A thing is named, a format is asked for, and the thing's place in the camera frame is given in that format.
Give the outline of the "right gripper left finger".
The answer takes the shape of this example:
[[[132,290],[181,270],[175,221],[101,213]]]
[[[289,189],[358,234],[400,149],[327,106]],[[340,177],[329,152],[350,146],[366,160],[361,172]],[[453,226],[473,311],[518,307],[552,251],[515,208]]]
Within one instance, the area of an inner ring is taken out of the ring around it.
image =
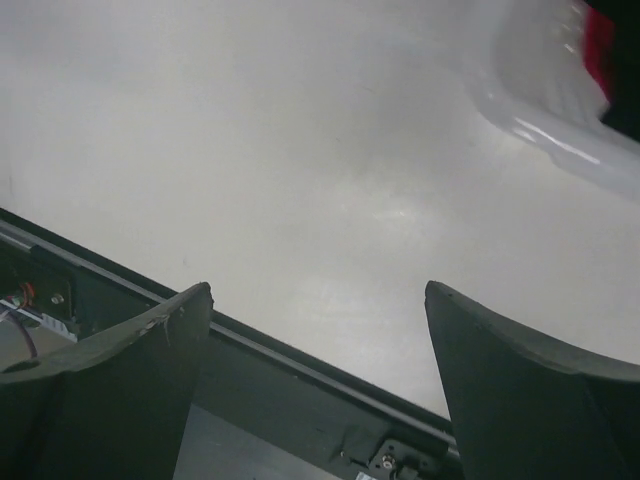
[[[212,313],[195,284],[2,371],[2,478],[172,478]]]

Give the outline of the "black t-shirt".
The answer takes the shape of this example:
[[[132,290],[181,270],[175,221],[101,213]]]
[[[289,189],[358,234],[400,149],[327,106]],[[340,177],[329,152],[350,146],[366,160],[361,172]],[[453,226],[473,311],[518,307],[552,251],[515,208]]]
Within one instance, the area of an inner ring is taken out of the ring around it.
[[[609,107],[601,122],[639,141],[639,2],[636,0],[587,1],[586,4],[613,24],[607,54],[611,72]]]

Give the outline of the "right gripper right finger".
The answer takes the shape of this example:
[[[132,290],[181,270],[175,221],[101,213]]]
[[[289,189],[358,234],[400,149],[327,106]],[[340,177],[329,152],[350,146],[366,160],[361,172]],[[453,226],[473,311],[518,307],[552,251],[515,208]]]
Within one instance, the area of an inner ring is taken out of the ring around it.
[[[468,479],[636,479],[639,367],[431,281],[425,311]]]

